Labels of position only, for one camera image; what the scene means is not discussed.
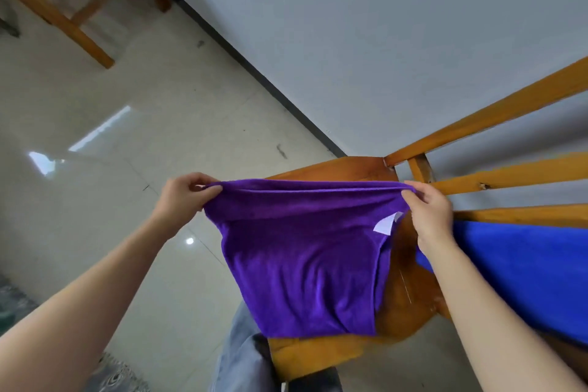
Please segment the person's right hand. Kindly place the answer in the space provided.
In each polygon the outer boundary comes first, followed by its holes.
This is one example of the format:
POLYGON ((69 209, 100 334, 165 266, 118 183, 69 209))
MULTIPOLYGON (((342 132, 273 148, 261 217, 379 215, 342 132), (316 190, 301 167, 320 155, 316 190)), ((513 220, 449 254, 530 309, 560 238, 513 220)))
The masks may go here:
POLYGON ((417 244, 430 262, 457 246, 453 235, 453 207, 449 199, 428 183, 407 180, 406 185, 420 197, 417 244))

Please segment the person's left hand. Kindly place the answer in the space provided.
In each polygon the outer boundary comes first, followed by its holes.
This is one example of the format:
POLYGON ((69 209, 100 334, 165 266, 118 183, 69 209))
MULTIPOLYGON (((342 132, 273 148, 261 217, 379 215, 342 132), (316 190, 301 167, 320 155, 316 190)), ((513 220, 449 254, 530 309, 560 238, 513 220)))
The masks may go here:
POLYGON ((220 182, 203 173, 188 173, 166 182, 148 220, 166 240, 197 214, 193 212, 193 185, 212 186, 220 182))

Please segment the purple towel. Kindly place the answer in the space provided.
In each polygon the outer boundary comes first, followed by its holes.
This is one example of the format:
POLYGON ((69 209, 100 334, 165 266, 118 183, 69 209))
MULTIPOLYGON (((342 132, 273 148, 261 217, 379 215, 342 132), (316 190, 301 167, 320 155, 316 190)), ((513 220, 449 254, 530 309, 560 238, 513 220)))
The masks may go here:
POLYGON ((220 185, 204 212, 222 235, 224 259, 266 338, 376 336, 392 235, 373 227, 395 212, 405 215, 401 191, 413 188, 266 179, 220 185))

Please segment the person's right forearm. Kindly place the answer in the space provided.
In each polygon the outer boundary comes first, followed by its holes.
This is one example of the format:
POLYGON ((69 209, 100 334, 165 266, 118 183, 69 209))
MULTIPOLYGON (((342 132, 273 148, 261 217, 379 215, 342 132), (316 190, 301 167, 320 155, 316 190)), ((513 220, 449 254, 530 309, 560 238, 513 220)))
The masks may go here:
POLYGON ((588 392, 588 385, 491 288, 452 237, 417 241, 484 392, 588 392))

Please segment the person's left forearm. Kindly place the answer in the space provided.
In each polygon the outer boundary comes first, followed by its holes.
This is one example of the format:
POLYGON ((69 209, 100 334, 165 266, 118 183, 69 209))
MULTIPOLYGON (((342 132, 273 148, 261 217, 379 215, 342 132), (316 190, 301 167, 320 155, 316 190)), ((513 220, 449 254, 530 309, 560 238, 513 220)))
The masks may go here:
POLYGON ((81 392, 164 244, 151 217, 0 337, 0 392, 81 392))

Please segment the white towel label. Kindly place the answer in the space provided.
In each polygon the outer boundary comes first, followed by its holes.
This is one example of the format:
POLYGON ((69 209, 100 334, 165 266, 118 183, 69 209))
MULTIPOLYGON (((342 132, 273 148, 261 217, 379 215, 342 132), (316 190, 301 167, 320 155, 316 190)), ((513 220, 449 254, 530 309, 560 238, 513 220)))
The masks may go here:
POLYGON ((404 215, 404 212, 398 211, 390 216, 382 218, 375 224, 373 231, 385 236, 391 236, 396 223, 401 220, 404 215))

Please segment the wooden chair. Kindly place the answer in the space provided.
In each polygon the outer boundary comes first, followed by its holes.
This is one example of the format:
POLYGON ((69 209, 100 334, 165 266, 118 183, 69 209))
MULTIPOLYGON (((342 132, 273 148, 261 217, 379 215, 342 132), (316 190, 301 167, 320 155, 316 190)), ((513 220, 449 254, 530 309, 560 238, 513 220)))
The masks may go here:
MULTIPOLYGON (((588 56, 530 84, 386 157, 342 157, 269 177, 270 180, 398 181, 395 166, 407 161, 417 181, 443 194, 465 194, 588 179, 588 151, 435 181, 427 153, 588 90, 588 56)), ((416 232, 402 220, 393 235, 376 337, 270 338, 277 376, 289 383, 361 356, 375 344, 403 341, 439 314, 450 319, 434 275, 416 262, 416 232)))

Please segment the blue towel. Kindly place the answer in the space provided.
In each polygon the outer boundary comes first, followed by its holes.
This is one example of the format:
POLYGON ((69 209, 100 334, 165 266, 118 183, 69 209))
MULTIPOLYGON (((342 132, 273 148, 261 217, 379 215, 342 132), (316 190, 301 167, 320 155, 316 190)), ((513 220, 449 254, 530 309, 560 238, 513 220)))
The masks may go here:
POLYGON ((530 327, 588 349, 588 228, 452 226, 457 247, 530 327))

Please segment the person's grey trouser leg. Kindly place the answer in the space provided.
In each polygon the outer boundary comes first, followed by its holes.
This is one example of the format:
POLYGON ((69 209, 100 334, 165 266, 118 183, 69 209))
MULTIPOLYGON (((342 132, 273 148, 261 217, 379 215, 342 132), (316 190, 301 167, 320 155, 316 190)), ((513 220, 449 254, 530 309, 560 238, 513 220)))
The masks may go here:
POLYGON ((282 389, 268 340, 241 302, 223 344, 209 392, 343 392, 335 367, 308 374, 282 389))

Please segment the patterned grey rug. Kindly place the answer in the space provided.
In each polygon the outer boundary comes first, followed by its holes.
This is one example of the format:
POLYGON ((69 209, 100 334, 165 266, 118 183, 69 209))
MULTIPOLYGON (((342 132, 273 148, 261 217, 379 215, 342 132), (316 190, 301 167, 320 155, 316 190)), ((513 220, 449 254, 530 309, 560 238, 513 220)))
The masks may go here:
POLYGON ((0 392, 149 392, 105 351, 121 317, 70 284, 39 308, 0 273, 0 392))

